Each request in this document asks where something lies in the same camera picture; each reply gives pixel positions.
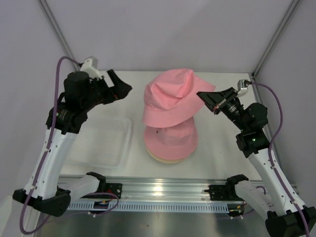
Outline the pink bucket hat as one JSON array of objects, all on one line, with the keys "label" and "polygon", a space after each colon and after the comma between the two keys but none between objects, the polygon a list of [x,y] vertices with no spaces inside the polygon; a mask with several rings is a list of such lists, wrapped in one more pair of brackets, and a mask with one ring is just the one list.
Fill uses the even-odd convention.
[{"label": "pink bucket hat", "polygon": [[165,128],[146,126],[144,143],[150,149],[159,147],[198,146],[198,132],[193,117],[188,120]]},{"label": "pink bucket hat", "polygon": [[145,87],[142,122],[165,128],[193,117],[204,105],[198,92],[213,92],[215,86],[191,69],[172,69],[155,77]]}]

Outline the beige bucket hat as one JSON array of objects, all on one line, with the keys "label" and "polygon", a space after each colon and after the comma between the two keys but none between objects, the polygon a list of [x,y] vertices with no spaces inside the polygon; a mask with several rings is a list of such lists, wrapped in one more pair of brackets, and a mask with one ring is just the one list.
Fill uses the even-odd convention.
[{"label": "beige bucket hat", "polygon": [[145,146],[145,148],[148,154],[155,160],[166,164],[173,164],[188,158],[197,149],[197,146],[159,147],[158,149],[150,149]]}]

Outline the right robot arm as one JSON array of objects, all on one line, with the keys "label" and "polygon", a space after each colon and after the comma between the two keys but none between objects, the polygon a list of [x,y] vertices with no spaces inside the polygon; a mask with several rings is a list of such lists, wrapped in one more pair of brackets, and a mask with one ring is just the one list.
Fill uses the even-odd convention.
[{"label": "right robot arm", "polygon": [[244,175],[226,181],[225,194],[230,199],[246,201],[265,221],[272,237],[310,236],[316,223],[315,207],[307,207],[282,172],[263,128],[268,123],[268,109],[260,103],[244,108],[238,91],[198,92],[198,97],[215,115],[223,113],[239,130],[237,146],[262,179],[267,194],[258,190]]}]

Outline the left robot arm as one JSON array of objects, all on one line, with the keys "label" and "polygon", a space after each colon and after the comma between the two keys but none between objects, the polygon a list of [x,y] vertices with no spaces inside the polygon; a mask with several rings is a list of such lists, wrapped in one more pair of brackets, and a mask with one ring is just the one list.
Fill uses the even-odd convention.
[{"label": "left robot arm", "polygon": [[14,191],[15,201],[49,216],[60,217],[72,201],[91,196],[101,198],[106,194],[106,177],[95,172],[88,172],[64,188],[57,183],[66,156],[88,119],[88,112],[100,104],[124,99],[132,90],[132,86],[123,82],[113,70],[108,70],[107,74],[114,84],[111,87],[103,76],[93,77],[83,71],[68,74],[64,92],[49,111],[37,166],[27,185]]}]

